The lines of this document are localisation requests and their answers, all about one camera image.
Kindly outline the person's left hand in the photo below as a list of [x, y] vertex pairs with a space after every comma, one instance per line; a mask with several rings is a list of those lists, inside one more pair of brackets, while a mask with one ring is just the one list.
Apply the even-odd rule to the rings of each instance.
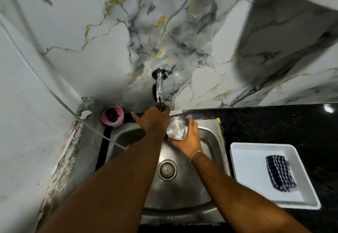
[[170, 117], [170, 107], [166, 107], [164, 112], [159, 111], [157, 107], [150, 107], [141, 117], [142, 127], [140, 128], [145, 132], [155, 127], [162, 129], [166, 133]]

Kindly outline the person's right hand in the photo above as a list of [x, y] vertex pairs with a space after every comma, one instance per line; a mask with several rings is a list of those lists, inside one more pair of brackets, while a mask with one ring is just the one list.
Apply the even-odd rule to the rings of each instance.
[[201, 147], [201, 139], [200, 136], [198, 137], [188, 137], [188, 133], [184, 140], [182, 141], [176, 141], [173, 139], [170, 139], [170, 142], [176, 146], [178, 149], [180, 149], [188, 158], [197, 150], [202, 151]]

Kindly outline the small steel bowl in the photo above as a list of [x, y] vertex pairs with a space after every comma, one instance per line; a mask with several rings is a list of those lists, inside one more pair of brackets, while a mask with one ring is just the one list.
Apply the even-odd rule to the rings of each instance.
[[176, 141], [182, 141], [188, 133], [189, 119], [182, 115], [172, 116], [167, 127], [167, 136]]

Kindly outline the chrome wall tap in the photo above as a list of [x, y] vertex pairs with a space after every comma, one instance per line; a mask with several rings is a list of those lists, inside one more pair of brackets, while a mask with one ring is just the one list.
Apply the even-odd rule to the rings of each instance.
[[156, 107], [161, 112], [164, 112], [166, 109], [163, 98], [163, 81], [168, 78], [168, 75], [168, 70], [164, 68], [157, 68], [151, 74], [152, 78], [155, 80], [155, 84], [152, 86], [153, 97], [156, 102]]

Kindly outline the person's right forearm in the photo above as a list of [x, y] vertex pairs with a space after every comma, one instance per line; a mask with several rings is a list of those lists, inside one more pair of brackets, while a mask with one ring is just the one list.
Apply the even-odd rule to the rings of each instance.
[[226, 175], [205, 154], [195, 154], [192, 164], [236, 233], [311, 233], [272, 201]]

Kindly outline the person's left forearm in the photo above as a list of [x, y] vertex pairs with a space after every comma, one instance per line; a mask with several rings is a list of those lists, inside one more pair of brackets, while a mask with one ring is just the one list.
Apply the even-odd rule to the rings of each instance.
[[87, 179], [39, 233], [137, 233], [166, 127], [155, 125]]

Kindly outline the pink plastic tub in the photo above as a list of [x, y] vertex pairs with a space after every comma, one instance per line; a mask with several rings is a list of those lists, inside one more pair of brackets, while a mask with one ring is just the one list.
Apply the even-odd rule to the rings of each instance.
[[101, 121], [113, 128], [118, 128], [124, 123], [124, 111], [120, 107], [110, 107], [103, 111]]

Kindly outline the white thread wristband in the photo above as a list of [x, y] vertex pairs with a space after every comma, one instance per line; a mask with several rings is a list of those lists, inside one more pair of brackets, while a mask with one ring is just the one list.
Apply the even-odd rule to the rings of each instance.
[[199, 153], [204, 154], [203, 151], [197, 150], [197, 151], [195, 151], [195, 152], [190, 156], [189, 161], [192, 163], [192, 158], [193, 158], [193, 156], [194, 156], [195, 154], [199, 154]]

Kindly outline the round sink drain strainer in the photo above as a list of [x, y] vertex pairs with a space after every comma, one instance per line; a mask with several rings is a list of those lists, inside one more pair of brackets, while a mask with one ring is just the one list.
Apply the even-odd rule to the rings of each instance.
[[177, 166], [174, 161], [163, 160], [158, 165], [158, 176], [163, 181], [171, 181], [177, 175]]

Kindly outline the stainless steel sink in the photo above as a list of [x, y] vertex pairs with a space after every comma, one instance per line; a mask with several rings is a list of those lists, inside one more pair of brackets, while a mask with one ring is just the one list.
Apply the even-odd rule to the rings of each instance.
[[[217, 167], [231, 176], [220, 119], [197, 120], [203, 152]], [[171, 181], [158, 176], [158, 165], [170, 159], [177, 166]], [[148, 192], [141, 218], [142, 225], [212, 224], [225, 222], [212, 202], [189, 159], [170, 142], [164, 141], [154, 178]]]

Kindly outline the white plastic tray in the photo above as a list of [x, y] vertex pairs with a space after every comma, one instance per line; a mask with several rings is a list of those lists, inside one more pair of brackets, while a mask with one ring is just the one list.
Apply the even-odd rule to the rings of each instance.
[[[295, 188], [282, 192], [273, 186], [266, 157], [282, 156], [286, 176]], [[233, 142], [230, 156], [235, 179], [277, 206], [287, 209], [319, 210], [321, 203], [296, 148], [289, 144]]]

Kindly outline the black white checkered cloth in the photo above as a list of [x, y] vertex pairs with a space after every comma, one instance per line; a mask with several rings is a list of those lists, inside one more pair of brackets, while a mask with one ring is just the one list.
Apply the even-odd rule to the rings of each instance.
[[269, 155], [265, 159], [269, 179], [274, 189], [283, 193], [298, 191], [296, 181], [290, 170], [290, 164], [285, 156]]

